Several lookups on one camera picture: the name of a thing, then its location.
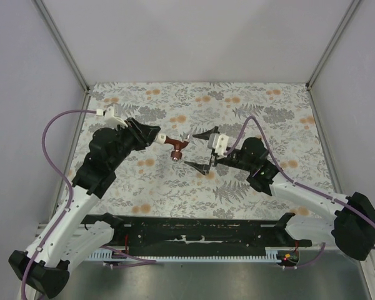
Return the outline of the white pipe elbow fitting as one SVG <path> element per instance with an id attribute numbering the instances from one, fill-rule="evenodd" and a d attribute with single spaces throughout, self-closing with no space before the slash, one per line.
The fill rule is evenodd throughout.
<path id="1" fill-rule="evenodd" d="M 154 140 L 155 143 L 165 144 L 167 136 L 164 133 L 159 132 Z"/>

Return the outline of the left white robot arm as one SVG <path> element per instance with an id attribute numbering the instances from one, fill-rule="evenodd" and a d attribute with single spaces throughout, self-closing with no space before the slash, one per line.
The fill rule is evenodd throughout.
<path id="1" fill-rule="evenodd" d="M 141 124 L 132 117 L 123 126 L 94 132 L 68 200 L 25 251 L 15 250 L 8 259 L 22 287 L 30 286 L 49 299 L 64 289 L 75 261 L 65 258 L 64 252 L 74 231 L 115 181 L 119 165 L 132 151 L 149 147 L 160 132 L 159 126 Z"/>

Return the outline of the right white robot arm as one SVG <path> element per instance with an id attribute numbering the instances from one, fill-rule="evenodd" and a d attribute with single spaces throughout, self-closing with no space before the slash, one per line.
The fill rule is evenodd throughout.
<path id="1" fill-rule="evenodd" d="M 344 254 L 364 261 L 375 246 L 375 208 L 363 194 L 355 192 L 347 196 L 323 191 L 291 179 L 273 161 L 269 144 L 264 138 L 248 137 L 241 148 L 228 146 L 229 136 L 221 134 L 217 127 L 195 134 L 196 139 L 207 141 L 211 150 L 208 164 L 189 162 L 203 175 L 211 166 L 218 164 L 247 171 L 247 182 L 257 192 L 305 206 L 320 216 L 309 221 L 292 216 L 286 224 L 274 230 L 274 239 L 281 246 L 294 240 L 314 243 L 331 243 Z"/>

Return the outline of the floral patterned table mat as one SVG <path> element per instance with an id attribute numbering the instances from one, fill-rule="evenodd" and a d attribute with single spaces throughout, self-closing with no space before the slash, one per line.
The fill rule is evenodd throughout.
<path id="1" fill-rule="evenodd" d="M 182 160 L 171 146 L 153 144 L 132 152 L 93 214 L 176 218 L 278 219 L 285 213 L 313 215 L 307 204 L 253 190 L 247 172 L 226 166 L 202 175 L 189 166 L 206 164 L 209 149 L 196 133 L 214 126 L 236 141 L 266 136 L 274 157 L 293 179 L 333 188 L 308 91 L 303 84 L 231 82 L 106 82 L 90 90 L 88 108 L 118 103 L 127 117 L 156 125 L 173 139 L 189 138 Z"/>

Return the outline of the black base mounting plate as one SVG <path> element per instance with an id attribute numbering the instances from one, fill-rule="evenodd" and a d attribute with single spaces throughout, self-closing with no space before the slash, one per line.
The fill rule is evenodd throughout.
<path id="1" fill-rule="evenodd" d="M 89 214 L 85 226 L 104 221 L 114 229 L 108 246 L 126 246 L 132 256 L 265 255 L 266 248 L 311 247 L 286 232 L 293 214 L 278 220 L 192 219 Z"/>

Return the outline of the left aluminium frame post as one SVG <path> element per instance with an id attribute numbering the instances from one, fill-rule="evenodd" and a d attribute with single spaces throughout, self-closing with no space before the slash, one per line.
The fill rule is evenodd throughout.
<path id="1" fill-rule="evenodd" d="M 42 0 L 33 0 L 32 3 L 34 4 L 43 22 L 45 23 L 48 31 L 50 32 L 50 35 L 54 39 L 54 42 L 59 48 L 67 65 L 70 67 L 72 73 L 74 74 L 74 77 L 76 78 L 78 84 L 80 85 L 84 93 L 87 94 L 90 90 L 89 84 L 83 76 L 75 58 L 71 54 L 71 51 L 69 50 L 68 45 L 66 44 L 62 34 L 60 33 L 60 30 L 58 29 L 54 18 L 51 16 L 48 7 Z"/>

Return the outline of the aluminium frame post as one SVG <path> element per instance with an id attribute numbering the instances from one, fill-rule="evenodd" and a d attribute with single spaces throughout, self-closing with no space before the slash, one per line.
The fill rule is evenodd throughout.
<path id="1" fill-rule="evenodd" d="M 324 69 L 328 59 L 331 57 L 332 53 L 334 52 L 336 46 L 338 45 L 339 41 L 341 40 L 343 34 L 345 33 L 346 29 L 350 25 L 352 19 L 356 15 L 358 9 L 361 7 L 361 4 L 363 3 L 363 0 L 352 0 L 349 3 L 349 6 L 345 10 L 345 13 L 343 14 L 339 24 L 337 25 L 336 29 L 334 30 L 329 42 L 327 43 L 327 46 L 325 50 L 323 51 L 319 61 L 316 64 L 316 67 L 314 68 L 313 72 L 311 73 L 307 83 L 306 87 L 307 90 L 310 91 L 315 82 L 317 81 L 321 71 Z"/>
<path id="2" fill-rule="evenodd" d="M 78 84 L 80 85 L 84 93 L 87 94 L 90 90 L 89 84 L 83 76 L 75 58 L 71 54 L 71 51 L 69 50 L 68 45 L 66 44 L 62 34 L 60 33 L 60 30 L 58 29 L 54 18 L 51 16 L 48 7 L 42 0 L 33 0 L 32 3 L 34 4 L 43 22 L 45 23 L 48 31 L 50 32 L 50 35 L 54 39 L 54 42 L 59 48 L 67 65 L 70 67 L 72 73 L 74 74 L 74 77 L 76 78 Z"/>

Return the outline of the right aluminium frame post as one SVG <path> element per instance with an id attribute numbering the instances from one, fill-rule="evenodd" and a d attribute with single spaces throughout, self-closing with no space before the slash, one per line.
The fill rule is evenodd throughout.
<path id="1" fill-rule="evenodd" d="M 361 7 L 361 4 L 363 3 L 363 0 L 352 0 L 349 3 L 349 6 L 345 10 L 345 13 L 343 14 L 339 24 L 337 25 L 336 29 L 334 30 L 329 42 L 327 43 L 327 46 L 325 50 L 323 51 L 319 61 L 316 64 L 316 67 L 314 68 L 313 72 L 311 73 L 307 83 L 306 87 L 307 90 L 310 91 L 315 82 L 317 81 L 321 71 L 324 69 L 328 59 L 331 57 L 332 53 L 334 52 L 336 46 L 338 45 L 339 41 L 341 40 L 343 34 L 345 33 L 346 29 L 350 25 L 352 19 L 356 15 L 358 9 Z"/>

